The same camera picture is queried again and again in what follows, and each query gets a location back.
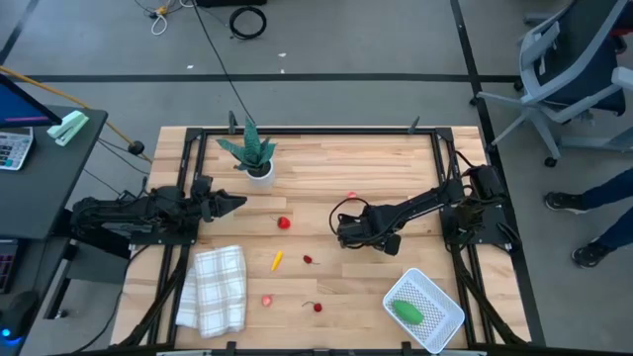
jeans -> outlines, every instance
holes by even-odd
[[[601,186],[582,194],[583,207],[587,210],[633,197],[633,168],[625,170]],[[614,225],[605,231],[595,243],[611,249],[633,242],[633,208],[629,209]]]

plastic basket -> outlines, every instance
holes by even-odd
[[[414,305],[424,316],[422,323],[413,325],[400,320],[392,307],[393,301]],[[464,322],[464,311],[417,268],[403,274],[383,298],[383,307],[431,353],[442,351]]]

concrete floor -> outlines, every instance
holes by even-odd
[[[158,0],[140,0],[156,7]],[[0,44],[27,7],[0,4]],[[516,75],[516,40],[527,30],[525,11],[555,10],[558,1],[461,0],[460,6],[480,74]],[[467,74],[451,6],[439,0],[270,0],[263,7],[268,29],[256,41],[239,42],[217,20],[202,13],[232,74],[415,73]],[[168,17],[163,36],[149,32],[151,21],[132,0],[39,1],[5,65],[30,75],[220,74],[192,9]],[[231,8],[213,9],[227,19]],[[633,67],[625,53],[623,65]],[[161,126],[224,125],[228,110],[244,113],[225,82],[51,83],[94,108],[110,113],[113,124],[153,153]],[[46,104],[67,104],[22,85]],[[235,83],[259,125],[408,125],[420,116],[427,126],[479,125],[468,106],[469,82],[296,81]],[[486,91],[516,95],[510,84],[487,83]],[[633,97],[627,95],[631,103]],[[499,133],[517,113],[489,105]],[[561,132],[615,134],[633,114],[614,118],[596,113],[597,125],[574,123]],[[121,142],[104,130],[103,138]],[[525,255],[549,346],[633,352],[628,337],[633,292],[628,271],[633,251],[617,251],[594,270],[576,268],[570,252],[616,221],[631,201],[589,215],[554,214],[542,206],[551,190],[581,192],[629,168],[628,156],[566,150],[555,169],[533,128],[525,126],[499,146],[523,239]],[[148,170],[142,161],[137,166]],[[87,168],[118,190],[137,191],[141,175],[97,146]],[[82,175],[71,202],[85,196],[113,198],[108,188]],[[91,339],[110,316],[120,286],[73,282],[62,307],[71,316],[39,319],[24,355],[69,352]],[[94,348],[108,345],[109,332]]]

potted plant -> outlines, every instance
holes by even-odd
[[[270,143],[270,137],[260,142],[257,126],[250,118],[246,118],[244,147],[223,138],[217,139],[217,142],[221,148],[230,152],[239,161],[239,164],[233,168],[246,171],[253,185],[265,187],[273,184],[275,166],[271,158],[277,144]]]

yellow object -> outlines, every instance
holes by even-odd
[[[16,72],[16,71],[13,71],[13,70],[11,70],[11,69],[9,69],[9,68],[7,68],[7,67],[3,66],[3,65],[0,65],[0,71],[5,72],[5,73],[7,73],[7,74],[9,74],[9,75],[12,75],[12,76],[14,76],[14,77],[16,77],[16,78],[20,78],[20,79],[22,79],[22,80],[26,81],[27,83],[33,84],[33,85],[35,85],[35,86],[37,86],[37,87],[39,87],[39,88],[42,88],[42,89],[44,89],[44,90],[46,90],[46,91],[49,91],[49,92],[51,92],[52,94],[59,95],[60,97],[63,97],[63,98],[65,98],[65,99],[67,99],[67,100],[69,100],[69,101],[71,101],[71,102],[73,102],[73,103],[75,103],[75,104],[79,105],[80,107],[82,107],[82,108],[84,108],[84,109],[90,109],[90,107],[88,107],[86,104],[84,104],[84,103],[82,103],[81,101],[79,101],[79,99],[74,98],[74,97],[71,97],[70,95],[65,94],[65,93],[62,93],[62,92],[60,92],[60,91],[59,91],[59,90],[57,90],[57,89],[51,88],[51,87],[49,87],[49,86],[47,86],[47,85],[44,85],[44,84],[42,84],[42,83],[40,83],[40,82],[37,82],[37,81],[35,81],[35,80],[33,80],[33,79],[31,79],[31,78],[27,77],[27,76],[24,76],[24,75],[22,75],[22,74],[20,74],[20,73],[18,73],[18,72]],[[128,144],[133,144],[132,140],[131,140],[131,139],[129,139],[129,138],[128,138],[126,135],[124,135],[122,132],[120,132],[120,131],[119,131],[119,129],[117,129],[114,125],[110,124],[108,121],[106,121],[106,125],[107,125],[110,129],[112,129],[112,131],[114,131],[114,132],[115,132],[115,134],[118,134],[118,135],[119,135],[119,136],[120,136],[120,137],[121,137],[121,138],[122,138],[125,142],[127,142]],[[142,157],[142,159],[144,159],[144,160],[146,160],[147,162],[151,163],[151,159],[149,159],[149,157],[147,157],[144,153],[141,153],[141,154],[140,154],[140,156]]]
[[[277,266],[279,266],[279,262],[281,262],[281,256],[283,255],[284,255],[284,252],[277,251],[277,255],[275,256],[275,259],[273,260],[273,265],[270,266],[271,271],[274,271],[277,269]]]

